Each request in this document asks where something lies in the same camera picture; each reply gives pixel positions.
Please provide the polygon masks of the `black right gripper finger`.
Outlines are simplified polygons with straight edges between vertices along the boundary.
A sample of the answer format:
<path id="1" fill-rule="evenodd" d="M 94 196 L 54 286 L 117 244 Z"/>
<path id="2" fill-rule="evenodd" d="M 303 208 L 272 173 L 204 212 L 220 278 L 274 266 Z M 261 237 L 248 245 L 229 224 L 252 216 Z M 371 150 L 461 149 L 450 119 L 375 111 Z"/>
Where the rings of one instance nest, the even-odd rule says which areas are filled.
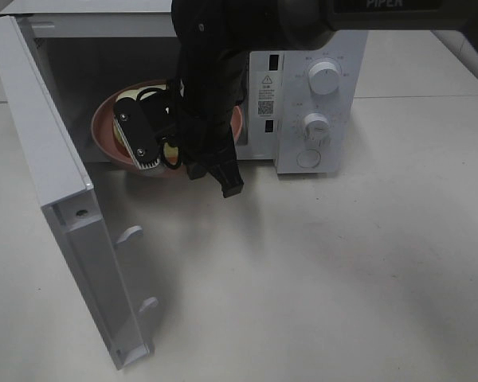
<path id="1" fill-rule="evenodd" d="M 224 198 L 236 196 L 243 190 L 244 182 L 234 146 L 227 146 L 212 153 L 209 159 L 209 172 L 221 185 Z"/>

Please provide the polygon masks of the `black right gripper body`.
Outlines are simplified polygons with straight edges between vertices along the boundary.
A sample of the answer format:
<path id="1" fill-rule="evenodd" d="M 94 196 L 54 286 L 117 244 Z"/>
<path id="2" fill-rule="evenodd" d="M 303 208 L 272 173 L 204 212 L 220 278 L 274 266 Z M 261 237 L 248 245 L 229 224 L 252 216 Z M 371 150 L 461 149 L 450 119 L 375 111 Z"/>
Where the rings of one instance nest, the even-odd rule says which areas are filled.
<path id="1" fill-rule="evenodd" d="M 242 51 L 213 54 L 181 48 L 177 112 L 182 147 L 208 173 L 212 153 L 234 146 L 230 122 L 247 57 Z"/>

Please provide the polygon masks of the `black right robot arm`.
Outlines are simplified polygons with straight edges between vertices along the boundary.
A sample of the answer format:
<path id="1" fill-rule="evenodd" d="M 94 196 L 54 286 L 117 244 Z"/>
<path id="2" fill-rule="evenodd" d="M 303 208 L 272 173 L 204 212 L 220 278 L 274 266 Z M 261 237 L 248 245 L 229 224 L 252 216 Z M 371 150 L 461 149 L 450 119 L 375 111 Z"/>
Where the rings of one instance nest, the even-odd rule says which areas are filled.
<path id="1" fill-rule="evenodd" d="M 243 180 L 230 127 L 254 50 L 315 50 L 340 30 L 456 30 L 478 53 L 478 1 L 174 1 L 179 158 L 225 197 Z"/>

